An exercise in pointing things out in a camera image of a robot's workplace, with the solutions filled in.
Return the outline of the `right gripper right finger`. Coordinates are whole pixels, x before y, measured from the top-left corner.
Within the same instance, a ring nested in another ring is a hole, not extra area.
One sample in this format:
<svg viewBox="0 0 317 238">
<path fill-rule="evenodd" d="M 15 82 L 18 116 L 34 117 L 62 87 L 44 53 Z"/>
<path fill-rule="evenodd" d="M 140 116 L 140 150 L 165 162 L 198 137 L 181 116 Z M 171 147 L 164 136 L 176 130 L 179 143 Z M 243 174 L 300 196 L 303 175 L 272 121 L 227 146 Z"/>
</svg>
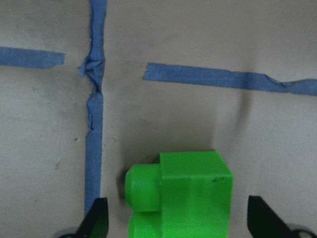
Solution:
<svg viewBox="0 0 317 238">
<path fill-rule="evenodd" d="M 247 227 L 253 238 L 297 238 L 260 196 L 249 196 Z"/>
</svg>

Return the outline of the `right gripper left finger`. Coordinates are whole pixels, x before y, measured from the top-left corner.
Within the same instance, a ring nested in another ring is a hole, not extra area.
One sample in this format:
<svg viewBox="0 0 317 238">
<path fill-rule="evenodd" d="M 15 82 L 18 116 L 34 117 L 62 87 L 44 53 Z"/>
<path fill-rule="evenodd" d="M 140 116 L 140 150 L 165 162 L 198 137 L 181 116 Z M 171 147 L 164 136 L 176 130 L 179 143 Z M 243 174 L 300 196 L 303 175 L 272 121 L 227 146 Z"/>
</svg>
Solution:
<svg viewBox="0 0 317 238">
<path fill-rule="evenodd" d="M 106 238 L 108 234 L 107 198 L 97 198 L 75 233 L 75 238 Z"/>
</svg>

